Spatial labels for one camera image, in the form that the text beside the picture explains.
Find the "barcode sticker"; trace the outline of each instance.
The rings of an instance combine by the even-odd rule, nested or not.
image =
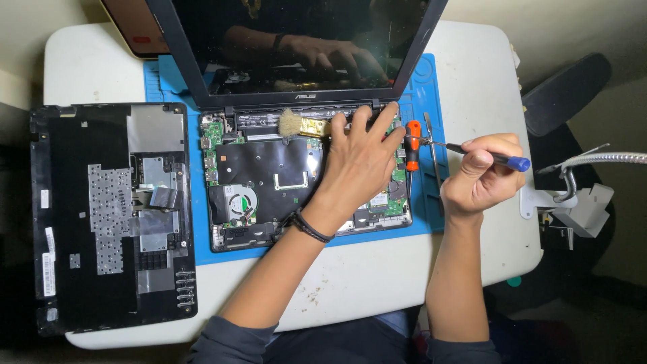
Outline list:
[[[41,190],[41,209],[49,209],[49,190]]]
[[[56,246],[54,245],[54,231],[51,227],[45,228],[45,237],[47,238],[47,249],[53,255],[56,252]]]
[[[371,199],[371,206],[386,205],[389,203],[389,196],[387,194],[379,194]]]
[[[43,296],[56,295],[53,254],[43,253]]]

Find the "hand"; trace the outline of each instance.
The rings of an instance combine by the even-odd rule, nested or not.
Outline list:
[[[515,195],[525,184],[521,172],[492,165],[489,152],[522,157],[516,134],[493,134],[464,142],[467,153],[461,169],[449,177],[441,188],[445,211],[449,216],[476,216]]]
[[[367,132],[366,122],[372,115],[371,109],[368,106],[358,108],[353,114],[348,136],[344,133],[344,114],[333,117],[333,140],[325,173],[317,192],[303,210],[303,217],[316,230],[332,235],[359,206],[388,186],[395,168],[393,154],[406,134],[406,130],[399,127],[382,141],[397,110],[398,104],[390,103]]]
[[[286,35],[281,40],[279,51],[290,59],[296,58],[304,68],[326,76],[328,80],[336,80],[336,70],[345,69],[355,84],[362,78],[374,78],[379,84],[388,82],[373,55],[350,41]]]

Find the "brush bristles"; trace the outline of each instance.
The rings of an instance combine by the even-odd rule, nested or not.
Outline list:
[[[291,137],[299,134],[301,133],[301,125],[301,116],[286,108],[279,118],[279,135],[282,137]]]

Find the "orange screwdriver handle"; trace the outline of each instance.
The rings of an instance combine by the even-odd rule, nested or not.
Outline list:
[[[406,125],[406,133],[411,138],[404,138],[404,151],[406,152],[407,171],[418,170],[418,157],[420,156],[420,139],[422,127],[418,120],[411,120]]]

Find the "dark sleeve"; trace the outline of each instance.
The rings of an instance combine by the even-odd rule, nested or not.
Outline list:
[[[494,343],[450,343],[427,339],[427,357],[433,364],[500,364],[501,357],[494,350]]]
[[[262,364],[261,355],[278,323],[268,328],[244,328],[213,316],[191,347],[187,363]]]

